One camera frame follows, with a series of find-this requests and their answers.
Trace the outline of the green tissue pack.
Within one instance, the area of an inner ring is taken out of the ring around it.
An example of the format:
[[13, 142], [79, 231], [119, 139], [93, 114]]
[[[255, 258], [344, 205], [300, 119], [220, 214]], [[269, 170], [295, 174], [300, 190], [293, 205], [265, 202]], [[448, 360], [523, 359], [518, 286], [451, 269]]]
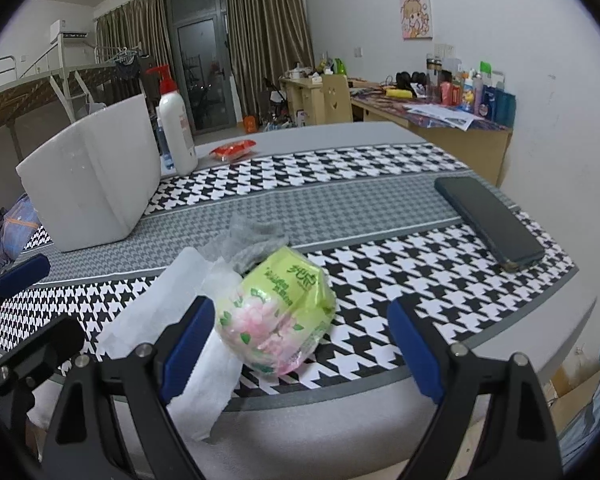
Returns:
[[282, 376], [312, 354], [336, 310], [323, 269], [282, 247], [216, 304], [216, 330], [247, 366], [265, 376]]

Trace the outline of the grey sock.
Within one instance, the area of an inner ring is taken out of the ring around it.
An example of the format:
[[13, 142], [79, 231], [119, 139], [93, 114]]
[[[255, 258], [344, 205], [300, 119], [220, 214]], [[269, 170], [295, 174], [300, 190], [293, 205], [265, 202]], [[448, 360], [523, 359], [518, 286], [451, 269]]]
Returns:
[[228, 227], [199, 251], [209, 261], [223, 259], [235, 272], [246, 275], [251, 269], [289, 244], [280, 221], [253, 220], [233, 214]]

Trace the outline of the blue plaid quilt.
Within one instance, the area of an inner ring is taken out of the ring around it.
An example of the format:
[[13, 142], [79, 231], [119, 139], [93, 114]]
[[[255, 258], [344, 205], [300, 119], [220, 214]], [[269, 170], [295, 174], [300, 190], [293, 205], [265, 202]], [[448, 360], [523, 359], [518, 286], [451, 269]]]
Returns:
[[30, 197], [21, 195], [12, 208], [0, 209], [0, 269], [13, 263], [41, 226]]

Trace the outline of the white styrofoam box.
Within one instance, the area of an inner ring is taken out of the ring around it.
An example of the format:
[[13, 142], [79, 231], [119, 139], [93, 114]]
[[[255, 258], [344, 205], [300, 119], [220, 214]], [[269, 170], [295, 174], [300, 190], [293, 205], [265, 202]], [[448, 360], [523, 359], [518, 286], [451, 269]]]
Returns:
[[161, 178], [145, 98], [133, 96], [74, 122], [16, 171], [61, 252], [124, 240]]

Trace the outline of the black smartphone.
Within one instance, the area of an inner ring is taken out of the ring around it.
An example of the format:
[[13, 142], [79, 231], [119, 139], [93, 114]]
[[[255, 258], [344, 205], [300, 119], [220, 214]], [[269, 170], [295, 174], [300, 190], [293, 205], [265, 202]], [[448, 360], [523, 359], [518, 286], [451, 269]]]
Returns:
[[441, 177], [436, 191], [478, 235], [500, 267], [520, 272], [539, 263], [545, 249], [513, 211], [472, 177]]

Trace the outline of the metal bunk bed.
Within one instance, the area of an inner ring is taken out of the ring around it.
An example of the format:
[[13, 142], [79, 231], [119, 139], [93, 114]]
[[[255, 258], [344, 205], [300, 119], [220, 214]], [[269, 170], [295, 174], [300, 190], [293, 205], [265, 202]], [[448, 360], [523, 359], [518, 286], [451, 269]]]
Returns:
[[[69, 64], [67, 50], [77, 46], [93, 53], [92, 64]], [[82, 44], [59, 38], [24, 70], [18, 70], [14, 56], [0, 56], [0, 128], [8, 129], [16, 155], [22, 156], [16, 133], [18, 118], [56, 101], [74, 122], [76, 103], [94, 104], [93, 90], [112, 78], [114, 63], [102, 60], [90, 40]]]

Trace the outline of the white pump bottle red top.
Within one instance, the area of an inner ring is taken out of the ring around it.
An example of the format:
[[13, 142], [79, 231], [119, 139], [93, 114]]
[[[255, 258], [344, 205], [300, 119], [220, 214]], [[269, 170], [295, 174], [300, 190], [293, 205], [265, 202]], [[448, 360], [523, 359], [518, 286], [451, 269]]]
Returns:
[[198, 157], [185, 102], [178, 91], [178, 85], [171, 77], [169, 66], [151, 67], [146, 70], [146, 73], [155, 74], [159, 78], [158, 118], [174, 168], [180, 176], [186, 177], [197, 168]]

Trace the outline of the wooden desk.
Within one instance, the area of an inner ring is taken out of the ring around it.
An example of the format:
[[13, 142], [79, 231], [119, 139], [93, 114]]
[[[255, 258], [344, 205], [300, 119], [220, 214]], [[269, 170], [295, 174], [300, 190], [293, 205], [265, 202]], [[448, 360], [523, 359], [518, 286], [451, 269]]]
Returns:
[[[279, 83], [286, 92], [292, 118], [303, 115], [308, 126], [327, 125], [321, 81], [282, 78]], [[405, 105], [412, 105], [410, 101], [387, 96], [381, 88], [367, 87], [363, 81], [350, 88], [350, 97], [353, 122], [393, 122], [443, 148], [492, 184], [502, 184], [512, 129], [481, 118], [467, 131], [453, 128], [408, 112]]]

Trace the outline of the white air conditioner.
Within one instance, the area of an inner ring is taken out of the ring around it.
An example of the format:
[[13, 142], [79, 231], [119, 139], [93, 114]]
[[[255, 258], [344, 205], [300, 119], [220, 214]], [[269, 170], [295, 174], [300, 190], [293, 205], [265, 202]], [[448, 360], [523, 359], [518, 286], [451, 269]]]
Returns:
[[57, 44], [59, 38], [66, 41], [88, 43], [88, 32], [71, 29], [66, 20], [57, 20], [50, 24], [50, 44]]

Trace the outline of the white papers on desk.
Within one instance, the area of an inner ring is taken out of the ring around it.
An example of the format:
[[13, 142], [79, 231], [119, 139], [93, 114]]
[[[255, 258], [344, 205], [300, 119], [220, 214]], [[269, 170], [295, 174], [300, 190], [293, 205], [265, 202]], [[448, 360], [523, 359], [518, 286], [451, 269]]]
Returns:
[[480, 118], [474, 114], [436, 104], [405, 105], [405, 109], [412, 114], [434, 118], [463, 131], [467, 131], [474, 122], [480, 122]]

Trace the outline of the wooden smiley chair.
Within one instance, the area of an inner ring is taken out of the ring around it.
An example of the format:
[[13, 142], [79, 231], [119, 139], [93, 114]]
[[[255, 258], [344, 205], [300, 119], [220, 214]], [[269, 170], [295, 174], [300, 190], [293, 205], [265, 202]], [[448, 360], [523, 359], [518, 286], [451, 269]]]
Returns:
[[324, 75], [322, 78], [325, 122], [327, 125], [353, 122], [350, 88], [344, 75]]

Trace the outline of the brown curtain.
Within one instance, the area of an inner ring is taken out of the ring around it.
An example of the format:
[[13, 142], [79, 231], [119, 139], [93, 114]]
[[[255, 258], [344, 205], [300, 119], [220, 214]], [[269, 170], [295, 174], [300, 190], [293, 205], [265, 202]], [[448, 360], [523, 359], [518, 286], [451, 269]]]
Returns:
[[166, 0], [131, 0], [102, 14], [95, 24], [97, 54], [114, 63], [114, 99], [145, 90], [149, 102], [157, 105], [159, 77], [147, 71], [172, 67]]
[[244, 116], [261, 114], [260, 93], [294, 66], [314, 62], [303, 0], [226, 0], [230, 69]]

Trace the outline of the glass balcony door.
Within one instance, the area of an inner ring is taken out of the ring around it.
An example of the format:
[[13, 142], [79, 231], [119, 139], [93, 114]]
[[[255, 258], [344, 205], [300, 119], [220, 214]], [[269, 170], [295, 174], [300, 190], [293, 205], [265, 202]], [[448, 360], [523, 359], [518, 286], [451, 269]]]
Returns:
[[225, 0], [166, 0], [176, 80], [194, 133], [236, 124]]

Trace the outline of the right brown curtain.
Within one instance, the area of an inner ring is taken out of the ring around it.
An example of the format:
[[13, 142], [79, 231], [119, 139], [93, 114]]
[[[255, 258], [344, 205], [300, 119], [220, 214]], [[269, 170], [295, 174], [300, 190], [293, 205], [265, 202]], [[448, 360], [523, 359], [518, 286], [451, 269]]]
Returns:
[[226, 0], [230, 69], [244, 116], [261, 114], [260, 93], [294, 66], [314, 62], [303, 0]]

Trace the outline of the anime wall poster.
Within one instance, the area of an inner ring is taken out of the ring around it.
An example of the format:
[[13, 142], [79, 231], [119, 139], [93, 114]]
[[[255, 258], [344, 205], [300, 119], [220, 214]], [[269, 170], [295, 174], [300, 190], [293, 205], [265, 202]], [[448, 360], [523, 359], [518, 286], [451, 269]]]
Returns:
[[434, 36], [430, 0], [402, 0], [400, 12], [404, 40], [431, 39]]

